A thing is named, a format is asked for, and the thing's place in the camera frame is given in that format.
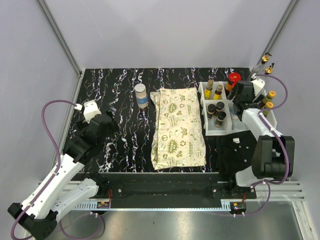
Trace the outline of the brown-cap yellow-label bottle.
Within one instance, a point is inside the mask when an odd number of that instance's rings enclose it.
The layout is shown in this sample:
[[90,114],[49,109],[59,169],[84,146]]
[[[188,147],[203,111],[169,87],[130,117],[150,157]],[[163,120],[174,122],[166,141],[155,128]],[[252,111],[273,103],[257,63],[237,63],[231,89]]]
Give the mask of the brown-cap yellow-label bottle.
[[214,95],[213,95],[214,100],[221,100],[222,99],[222,90],[223,90],[223,85],[219,84],[214,92]]

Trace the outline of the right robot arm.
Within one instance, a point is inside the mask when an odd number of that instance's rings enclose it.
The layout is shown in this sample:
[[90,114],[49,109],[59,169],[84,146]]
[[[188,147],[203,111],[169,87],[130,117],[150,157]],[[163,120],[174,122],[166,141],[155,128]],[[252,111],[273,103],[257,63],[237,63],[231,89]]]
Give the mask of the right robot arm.
[[232,100],[234,113],[249,127],[256,139],[251,165],[235,174],[235,181],[227,185],[228,195],[239,198],[245,187],[259,184],[280,185],[293,173],[295,140],[280,133],[267,119],[276,109],[273,102],[264,105],[258,100],[265,83],[262,79],[234,83],[227,98]]

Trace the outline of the gold-top glass oil bottle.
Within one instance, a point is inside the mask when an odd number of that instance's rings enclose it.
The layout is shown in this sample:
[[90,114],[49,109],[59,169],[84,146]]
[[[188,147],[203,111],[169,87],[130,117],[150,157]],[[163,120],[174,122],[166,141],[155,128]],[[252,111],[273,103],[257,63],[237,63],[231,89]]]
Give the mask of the gold-top glass oil bottle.
[[262,68],[263,68],[263,66],[270,60],[270,57],[271,57],[272,55],[269,53],[269,52],[266,52],[262,57],[261,57],[261,59],[260,59],[260,61],[258,62],[258,64],[256,65],[256,66],[254,66],[253,68],[252,68],[252,70],[250,71],[250,74],[249,74],[249,76],[248,76],[248,81],[250,81],[251,80],[251,78],[252,78],[252,76],[254,75],[254,74],[257,74]]

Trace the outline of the yellow-cap sauce bottle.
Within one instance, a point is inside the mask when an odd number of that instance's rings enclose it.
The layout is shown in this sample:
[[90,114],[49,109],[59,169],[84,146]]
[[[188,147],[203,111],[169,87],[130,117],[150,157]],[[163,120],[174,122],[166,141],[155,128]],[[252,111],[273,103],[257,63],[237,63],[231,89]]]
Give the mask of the yellow-cap sauce bottle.
[[269,114],[270,109],[274,107],[274,104],[271,101],[267,101],[265,105],[262,107],[262,114],[267,117]]
[[262,108],[267,102],[271,102],[275,96],[276,96],[275,91],[273,90],[269,91],[267,95],[259,103],[260,107]]

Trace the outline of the red-lid chili jar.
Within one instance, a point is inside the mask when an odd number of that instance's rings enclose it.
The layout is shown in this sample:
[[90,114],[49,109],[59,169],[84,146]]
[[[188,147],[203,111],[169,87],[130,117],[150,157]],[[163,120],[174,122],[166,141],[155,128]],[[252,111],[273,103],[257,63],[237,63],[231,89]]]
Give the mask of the red-lid chili jar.
[[236,72],[232,72],[228,75],[228,79],[226,82],[225,90],[230,92],[235,84],[242,79],[241,75]]

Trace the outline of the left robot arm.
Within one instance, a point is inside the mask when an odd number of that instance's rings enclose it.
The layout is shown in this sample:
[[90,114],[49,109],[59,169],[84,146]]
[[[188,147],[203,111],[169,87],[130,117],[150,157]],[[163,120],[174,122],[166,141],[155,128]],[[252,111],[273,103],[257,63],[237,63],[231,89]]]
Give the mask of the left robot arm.
[[95,115],[88,123],[79,121],[78,132],[69,139],[60,161],[37,189],[22,203],[12,203],[8,213],[15,225],[23,227],[36,240],[46,239],[58,222],[86,199],[110,194],[109,181],[92,172],[80,185],[61,194],[70,180],[94,157],[102,152],[107,137],[119,130],[110,111]]

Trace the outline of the grey-lid spice jar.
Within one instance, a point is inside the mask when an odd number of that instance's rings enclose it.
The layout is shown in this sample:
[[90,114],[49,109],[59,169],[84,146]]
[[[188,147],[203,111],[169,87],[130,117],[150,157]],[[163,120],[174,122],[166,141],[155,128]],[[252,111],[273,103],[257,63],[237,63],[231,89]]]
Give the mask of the grey-lid spice jar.
[[148,106],[148,97],[147,97],[146,86],[142,83],[138,83],[134,87],[134,92],[135,92],[138,107],[141,109],[146,108]]

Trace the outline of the small brown-cap bottle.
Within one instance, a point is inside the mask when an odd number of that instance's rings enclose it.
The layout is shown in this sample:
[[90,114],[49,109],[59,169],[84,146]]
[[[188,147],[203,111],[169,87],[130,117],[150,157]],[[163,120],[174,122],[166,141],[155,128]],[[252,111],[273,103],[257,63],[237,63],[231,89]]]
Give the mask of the small brown-cap bottle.
[[209,79],[207,81],[207,85],[204,89],[204,99],[205,100],[209,100],[211,98],[212,95],[212,89],[213,89],[213,83],[214,81],[212,79]]

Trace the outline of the blue-label spice jar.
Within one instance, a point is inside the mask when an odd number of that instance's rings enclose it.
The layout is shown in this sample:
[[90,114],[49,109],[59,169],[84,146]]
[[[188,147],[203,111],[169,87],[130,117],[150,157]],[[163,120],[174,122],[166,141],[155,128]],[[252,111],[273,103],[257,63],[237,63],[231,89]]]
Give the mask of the blue-label spice jar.
[[233,107],[232,107],[231,110],[230,110],[230,115],[231,115],[231,118],[232,118],[233,120],[239,120],[239,117],[238,117],[238,115],[236,114],[235,109],[234,109]]

